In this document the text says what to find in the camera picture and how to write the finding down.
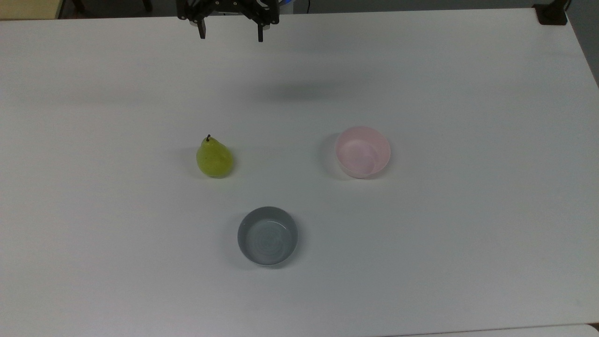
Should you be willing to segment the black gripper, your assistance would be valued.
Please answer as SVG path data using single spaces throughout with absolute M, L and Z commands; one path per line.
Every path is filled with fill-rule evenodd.
M 177 17 L 196 22 L 200 38 L 206 39 L 204 19 L 213 12 L 241 14 L 257 24 L 257 40 L 263 42 L 264 25 L 279 23 L 278 0 L 178 0 Z

